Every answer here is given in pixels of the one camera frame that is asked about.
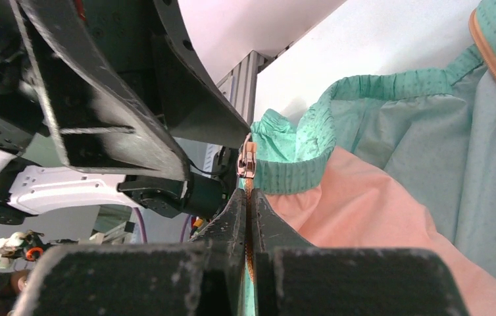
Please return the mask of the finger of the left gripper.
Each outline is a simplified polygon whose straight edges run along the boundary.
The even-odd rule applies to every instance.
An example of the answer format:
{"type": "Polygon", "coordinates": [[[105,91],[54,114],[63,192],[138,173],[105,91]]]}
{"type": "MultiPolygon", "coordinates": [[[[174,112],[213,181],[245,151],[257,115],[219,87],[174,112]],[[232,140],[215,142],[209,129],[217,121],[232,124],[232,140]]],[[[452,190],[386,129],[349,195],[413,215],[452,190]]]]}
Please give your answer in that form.
{"type": "Polygon", "coordinates": [[[168,131],[178,138],[239,148],[249,127],[204,68],[177,1],[153,4],[152,50],[168,131]]]}
{"type": "Polygon", "coordinates": [[[186,154],[106,60],[72,1],[12,1],[61,162],[76,171],[186,181],[186,154]]]}

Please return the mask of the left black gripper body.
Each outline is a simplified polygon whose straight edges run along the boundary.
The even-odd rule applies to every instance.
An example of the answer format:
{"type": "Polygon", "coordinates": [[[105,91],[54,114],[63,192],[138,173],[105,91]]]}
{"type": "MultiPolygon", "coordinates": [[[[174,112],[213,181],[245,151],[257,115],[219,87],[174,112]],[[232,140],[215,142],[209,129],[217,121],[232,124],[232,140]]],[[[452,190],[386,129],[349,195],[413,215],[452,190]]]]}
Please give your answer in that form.
{"type": "Polygon", "coordinates": [[[48,132],[76,171],[177,174],[178,144],[109,64],[75,1],[0,1],[0,150],[48,132]]]}

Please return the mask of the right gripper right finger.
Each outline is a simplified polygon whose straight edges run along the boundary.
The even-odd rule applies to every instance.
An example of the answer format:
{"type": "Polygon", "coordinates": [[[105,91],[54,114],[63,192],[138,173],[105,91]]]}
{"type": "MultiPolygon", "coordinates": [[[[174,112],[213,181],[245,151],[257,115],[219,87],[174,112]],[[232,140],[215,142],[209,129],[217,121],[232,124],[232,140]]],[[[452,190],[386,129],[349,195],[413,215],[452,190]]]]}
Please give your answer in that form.
{"type": "Polygon", "coordinates": [[[467,315],[449,268],[417,248],[319,248],[250,194],[257,315],[467,315]]]}

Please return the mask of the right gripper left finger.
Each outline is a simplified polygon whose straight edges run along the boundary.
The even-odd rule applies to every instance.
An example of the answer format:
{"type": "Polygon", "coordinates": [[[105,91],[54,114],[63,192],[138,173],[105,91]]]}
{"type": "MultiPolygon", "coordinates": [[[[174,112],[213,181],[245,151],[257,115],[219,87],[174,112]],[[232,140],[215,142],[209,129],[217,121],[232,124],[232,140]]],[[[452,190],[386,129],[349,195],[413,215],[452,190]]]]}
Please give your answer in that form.
{"type": "Polygon", "coordinates": [[[242,315],[247,196],[190,242],[57,246],[32,271],[15,315],[242,315]]]}

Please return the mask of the silver zipper slider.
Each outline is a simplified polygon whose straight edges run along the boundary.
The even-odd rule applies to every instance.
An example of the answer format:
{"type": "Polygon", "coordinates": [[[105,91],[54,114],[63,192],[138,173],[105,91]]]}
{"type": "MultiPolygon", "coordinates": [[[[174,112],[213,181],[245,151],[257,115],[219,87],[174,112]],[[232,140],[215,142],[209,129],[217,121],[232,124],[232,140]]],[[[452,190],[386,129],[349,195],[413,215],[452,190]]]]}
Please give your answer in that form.
{"type": "Polygon", "coordinates": [[[237,158],[237,175],[240,178],[254,179],[257,167],[256,153],[257,144],[252,140],[251,133],[248,133],[237,158]]]}

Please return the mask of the teal and orange gradient jacket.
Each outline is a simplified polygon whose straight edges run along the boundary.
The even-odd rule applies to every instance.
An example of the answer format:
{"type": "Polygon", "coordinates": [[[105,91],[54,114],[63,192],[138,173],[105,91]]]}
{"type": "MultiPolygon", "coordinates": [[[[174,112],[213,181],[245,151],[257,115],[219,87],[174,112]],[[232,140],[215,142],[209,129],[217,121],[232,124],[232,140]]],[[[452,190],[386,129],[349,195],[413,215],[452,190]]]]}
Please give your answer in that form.
{"type": "Polygon", "coordinates": [[[359,1],[264,79],[254,185],[323,248],[424,248],[496,315],[496,1],[359,1]]]}

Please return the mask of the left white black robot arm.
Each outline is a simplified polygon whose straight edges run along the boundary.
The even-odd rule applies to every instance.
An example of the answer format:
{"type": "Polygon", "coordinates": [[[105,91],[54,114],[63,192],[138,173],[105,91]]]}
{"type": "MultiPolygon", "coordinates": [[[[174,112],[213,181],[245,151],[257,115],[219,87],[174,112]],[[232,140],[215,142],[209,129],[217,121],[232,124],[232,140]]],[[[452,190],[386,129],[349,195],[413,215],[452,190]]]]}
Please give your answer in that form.
{"type": "Polygon", "coordinates": [[[176,1],[0,1],[0,224],[87,205],[213,218],[248,131],[176,1]]]}

